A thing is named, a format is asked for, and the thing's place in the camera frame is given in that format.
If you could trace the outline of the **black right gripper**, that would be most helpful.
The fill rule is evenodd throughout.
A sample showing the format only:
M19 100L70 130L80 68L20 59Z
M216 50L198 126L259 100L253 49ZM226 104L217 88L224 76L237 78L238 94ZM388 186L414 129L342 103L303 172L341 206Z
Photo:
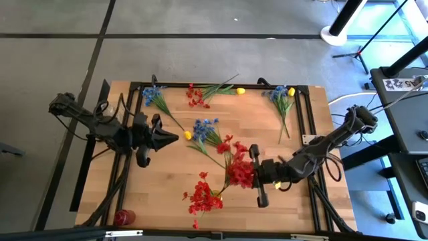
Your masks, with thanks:
M266 159L259 162L258 145L252 144L249 148L249 156L253 163L253 189L257 190L257 205L259 208L269 206L268 195L265 192L265 184L279 182L281 178L281 168L284 162L275 162L273 159Z

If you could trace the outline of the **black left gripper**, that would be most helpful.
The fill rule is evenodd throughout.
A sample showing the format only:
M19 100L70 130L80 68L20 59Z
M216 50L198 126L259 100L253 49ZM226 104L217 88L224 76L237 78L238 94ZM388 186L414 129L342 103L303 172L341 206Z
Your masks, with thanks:
M132 124L132 148L136 150L136 160L139 167L148 167L150 149L158 151L163 147L179 140L179 136L163 130L160 114L154 114L151 120L152 126L147 123L147 116L143 112L135 114ZM152 134L159 137L152 139Z

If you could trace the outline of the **red artificial flower bunch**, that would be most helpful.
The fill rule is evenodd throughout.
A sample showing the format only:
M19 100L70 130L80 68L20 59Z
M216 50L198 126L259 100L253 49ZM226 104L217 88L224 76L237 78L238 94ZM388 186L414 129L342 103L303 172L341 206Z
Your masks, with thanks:
M199 218L193 220L192 228L195 230L199 229L199 220L206 213L223 208L221 195L226 188L223 187L221 190L211 189L207 182L207 172L200 172L199 177L201 180L195 185L194 192L192 194L188 192L183 193L183 200L189 199L190 201L188 212L194 216L198 216L198 214L201 213Z
M239 141L233 143L232 139L233 135L226 135L217 145L217 152L224 157L225 162L225 179L222 190L229 186L252 188L254 167L248 158L249 149Z
M228 85L228 83L238 76L239 74L236 74L230 79L219 84L190 83L186 91L186 96L189 99L189 106L202 106L203 108L211 108L210 101L216 94L236 95L237 93L233 89L235 85Z

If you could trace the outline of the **blue flower stem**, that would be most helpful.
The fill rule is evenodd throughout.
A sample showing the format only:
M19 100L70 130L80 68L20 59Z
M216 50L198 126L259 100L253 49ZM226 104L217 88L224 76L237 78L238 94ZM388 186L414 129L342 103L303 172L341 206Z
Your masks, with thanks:
M144 105L145 106L151 106L154 105L159 110L161 110L163 113L165 113L167 116L172 118L174 122L182 129L182 125L178 122L178 120L172 115L171 111L169 110L167 106L167 102L163 96L162 89L164 89L165 86L156 86L153 85L152 87L145 88L142 92L142 97L144 99Z

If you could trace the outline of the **clear ribbed glass vase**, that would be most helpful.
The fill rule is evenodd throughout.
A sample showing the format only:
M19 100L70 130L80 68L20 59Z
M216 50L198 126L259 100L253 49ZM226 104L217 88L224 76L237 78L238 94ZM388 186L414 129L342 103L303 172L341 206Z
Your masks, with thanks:
M106 102L102 104L102 122L107 123L112 118L121 119L123 117L123 109L120 103Z

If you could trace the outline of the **red vase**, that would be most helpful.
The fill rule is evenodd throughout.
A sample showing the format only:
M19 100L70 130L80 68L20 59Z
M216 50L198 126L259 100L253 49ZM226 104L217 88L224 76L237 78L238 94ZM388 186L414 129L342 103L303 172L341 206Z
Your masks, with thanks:
M118 210L114 214L113 223L115 226L126 226L133 224L136 219L136 214L132 210Z

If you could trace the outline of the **black overhead rig beam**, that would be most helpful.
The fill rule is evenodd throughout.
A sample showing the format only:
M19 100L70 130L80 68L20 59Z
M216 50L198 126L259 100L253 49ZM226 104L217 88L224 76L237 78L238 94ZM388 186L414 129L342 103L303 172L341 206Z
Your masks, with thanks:
M129 230L116 229L112 226L105 227L78 227L57 230L42 230L28 232L14 232L0 234L0 241L85 241L105 238L107 231ZM210 240L225 240L227 238L255 238L255 239L285 239L291 240L290 234L302 234L297 232L212 232L212 231L178 231L178 230L142 230L142 236L170 236L188 238L207 238ZM414 241L410 239L387 238L369 236L357 233L341 233L320 231L308 235L327 236L330 241Z

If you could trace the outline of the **grey desk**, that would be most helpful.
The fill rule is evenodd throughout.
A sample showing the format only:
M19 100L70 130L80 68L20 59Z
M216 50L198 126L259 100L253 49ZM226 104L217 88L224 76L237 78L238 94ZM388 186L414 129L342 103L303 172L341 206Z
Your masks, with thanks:
M425 187L416 160L428 157L428 141L419 136L419 131L428 132L428 69L408 68L395 77L386 77L380 68L370 71L372 83L383 106L397 103L384 110L398 151L388 154L395 177L409 211L412 202L428 204L428 189ZM389 92L383 86L383 79L422 78L422 82L407 92Z

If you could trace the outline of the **grey floor object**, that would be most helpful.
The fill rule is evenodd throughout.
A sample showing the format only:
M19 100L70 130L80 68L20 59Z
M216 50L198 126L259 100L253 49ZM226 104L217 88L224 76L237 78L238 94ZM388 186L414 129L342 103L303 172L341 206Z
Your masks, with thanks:
M0 142L0 153L8 153L16 157L22 157L25 155L25 151L2 142Z

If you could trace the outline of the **floor stand with white base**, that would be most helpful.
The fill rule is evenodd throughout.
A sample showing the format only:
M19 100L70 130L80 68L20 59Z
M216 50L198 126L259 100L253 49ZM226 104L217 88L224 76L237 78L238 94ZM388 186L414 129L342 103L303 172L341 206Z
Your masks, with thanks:
M347 0L332 25L322 28L320 37L331 46L347 42L348 29L368 0Z

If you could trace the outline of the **white smartphone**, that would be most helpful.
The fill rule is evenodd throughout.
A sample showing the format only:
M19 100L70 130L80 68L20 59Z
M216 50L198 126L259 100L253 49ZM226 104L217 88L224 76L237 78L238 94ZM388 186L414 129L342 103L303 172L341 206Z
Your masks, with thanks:
M428 204L413 201L411 215L415 221L428 225Z

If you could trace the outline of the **white printed label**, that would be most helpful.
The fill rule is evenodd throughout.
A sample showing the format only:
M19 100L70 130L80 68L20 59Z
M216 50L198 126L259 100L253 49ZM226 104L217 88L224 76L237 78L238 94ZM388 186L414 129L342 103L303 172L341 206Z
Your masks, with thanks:
M383 79L383 86L389 92L407 92L418 86L422 80L422 78Z

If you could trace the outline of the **black pole on desk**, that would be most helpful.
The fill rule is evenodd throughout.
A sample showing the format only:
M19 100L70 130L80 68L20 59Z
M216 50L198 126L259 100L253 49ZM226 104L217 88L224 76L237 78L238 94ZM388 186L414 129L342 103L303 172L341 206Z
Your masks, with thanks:
M389 67L381 67L381 71L386 77L395 77L401 70L428 51L428 36L422 39L417 45L411 48L406 54L400 57Z

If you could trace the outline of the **silver beam bracket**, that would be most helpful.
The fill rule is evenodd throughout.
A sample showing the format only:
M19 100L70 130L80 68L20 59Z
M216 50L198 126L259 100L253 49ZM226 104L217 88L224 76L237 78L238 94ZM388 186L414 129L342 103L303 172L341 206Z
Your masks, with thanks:
M128 236L142 236L142 230L116 230L116 231L107 231L105 233L105 238L117 238L117 237L128 237Z
M299 241L330 241L327 236L308 235L308 234L290 234L291 240Z

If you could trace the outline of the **black aluminium table frame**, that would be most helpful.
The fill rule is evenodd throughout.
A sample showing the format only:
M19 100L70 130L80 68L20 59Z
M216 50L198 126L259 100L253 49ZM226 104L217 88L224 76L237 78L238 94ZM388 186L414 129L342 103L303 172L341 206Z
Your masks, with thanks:
M292 107L286 118L290 138L282 132L278 112L268 97L262 96L263 88L251 86L245 94L218 95L210 101L211 108L190 107L186 96L187 87L165 88L163 94L172 115L182 125L182 130L172 118L161 115L163 127L179 137L178 141L159 151L151 151L150 165L142 168L131 159L123 197L115 197L108 210L107 224L113 224L116 210L132 210L136 214L133 228L153 230L194 231L193 220L199 218L188 212L189 199L183 193L192 194L200 181L200 172L207 172L211 189L221 190L225 169L202 153L188 148L183 133L190 131L197 119L218 118L217 128L221 139L233 135L232 142L239 141L248 149L258 144L260 159L279 156L290 158L301 147L299 115ZM204 144L208 154L225 166L224 157L217 148ZM282 190L267 184L266 193L270 204L266 208L257 205L257 190L229 186L222 193L223 208L206 213L199 220L200 231L238 232L312 232L314 217L307 181L283 183Z

